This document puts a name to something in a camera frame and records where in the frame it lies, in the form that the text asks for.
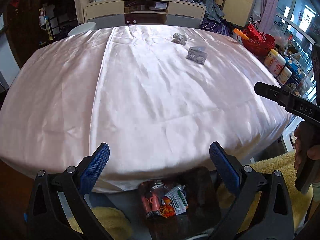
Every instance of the pink satin bedsheet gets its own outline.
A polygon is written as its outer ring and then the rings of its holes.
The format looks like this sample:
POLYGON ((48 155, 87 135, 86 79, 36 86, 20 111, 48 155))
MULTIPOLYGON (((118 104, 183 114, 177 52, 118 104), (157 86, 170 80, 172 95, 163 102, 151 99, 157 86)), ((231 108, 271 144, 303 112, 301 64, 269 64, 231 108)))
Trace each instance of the pink satin bedsheet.
POLYGON ((68 37, 36 51, 13 82, 0 112, 0 158, 34 178, 106 142, 97 192, 213 169, 213 141, 241 160, 288 124, 283 107, 255 94, 258 81, 278 86, 242 45, 215 33, 136 25, 68 37), (187 35, 185 46, 171 42, 175 32, 187 35), (186 59, 190 46, 206 47, 204 65, 186 59))

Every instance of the plastic jar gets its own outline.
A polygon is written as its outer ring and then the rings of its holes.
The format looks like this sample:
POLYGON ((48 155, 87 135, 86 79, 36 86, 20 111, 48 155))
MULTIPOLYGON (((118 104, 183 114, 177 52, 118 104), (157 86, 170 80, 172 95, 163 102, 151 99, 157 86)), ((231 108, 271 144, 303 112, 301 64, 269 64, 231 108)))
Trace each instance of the plastic jar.
POLYGON ((278 54, 276 56, 276 60, 270 66, 269 71, 274 77, 276 77, 280 74, 281 70, 284 68, 284 65, 285 59, 280 54, 278 54))
POLYGON ((277 80, 280 83, 280 85, 283 86, 291 77, 291 75, 292 75, 291 70, 287 67, 284 67, 280 75, 277 77, 277 80))
POLYGON ((266 59, 264 60, 264 65, 267 68, 270 68, 272 63, 276 60, 276 57, 279 55, 279 53, 275 50, 272 49, 270 50, 268 56, 266 57, 266 59))

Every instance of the tv cabinet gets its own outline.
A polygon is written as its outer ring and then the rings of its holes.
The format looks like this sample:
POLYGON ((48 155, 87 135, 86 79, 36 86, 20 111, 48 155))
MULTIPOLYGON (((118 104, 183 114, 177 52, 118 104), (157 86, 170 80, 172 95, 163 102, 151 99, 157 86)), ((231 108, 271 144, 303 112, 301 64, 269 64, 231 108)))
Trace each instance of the tv cabinet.
POLYGON ((98 29, 133 24, 198 28, 204 13, 204 5, 179 0, 103 0, 84 7, 84 21, 95 22, 98 29), (166 3, 166 9, 150 10, 149 6, 155 2, 166 3), (126 13, 124 8, 131 5, 140 5, 140 10, 126 13))

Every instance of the white round stool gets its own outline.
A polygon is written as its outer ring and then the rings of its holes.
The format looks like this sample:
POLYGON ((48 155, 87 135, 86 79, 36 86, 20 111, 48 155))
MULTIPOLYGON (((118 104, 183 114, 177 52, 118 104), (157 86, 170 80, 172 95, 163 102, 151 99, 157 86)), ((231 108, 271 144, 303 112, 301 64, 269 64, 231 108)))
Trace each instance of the white round stool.
POLYGON ((70 37, 72 35, 77 35, 80 33, 86 33, 87 31, 93 31, 96 29, 97 29, 97 25, 95 22, 84 23, 84 24, 81 24, 81 25, 77 26, 76 28, 72 29, 68 33, 68 37, 70 37))

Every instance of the finger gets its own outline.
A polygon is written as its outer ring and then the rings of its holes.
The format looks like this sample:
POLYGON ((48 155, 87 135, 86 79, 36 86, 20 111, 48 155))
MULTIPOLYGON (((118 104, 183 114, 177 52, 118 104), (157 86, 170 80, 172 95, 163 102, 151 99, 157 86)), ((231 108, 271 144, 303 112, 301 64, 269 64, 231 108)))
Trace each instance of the finger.
POLYGON ((296 158, 295 158, 294 163, 297 164, 297 165, 300 165, 301 162, 302 162, 302 157, 301 157, 301 155, 297 155, 296 158))
POLYGON ((320 160, 320 145, 315 145, 307 150, 307 155, 311 160, 320 160))
POLYGON ((300 138, 300 128, 299 125, 297 126, 297 128, 295 129, 293 135, 297 138, 300 138))
POLYGON ((296 162, 294 162, 294 169, 297 171, 299 169, 299 164, 297 164, 296 162))
POLYGON ((296 153, 295 153, 294 157, 296 157, 296 155, 299 154, 301 151, 301 140, 300 139, 296 139, 296 141, 294 142, 294 148, 296 149, 296 153))

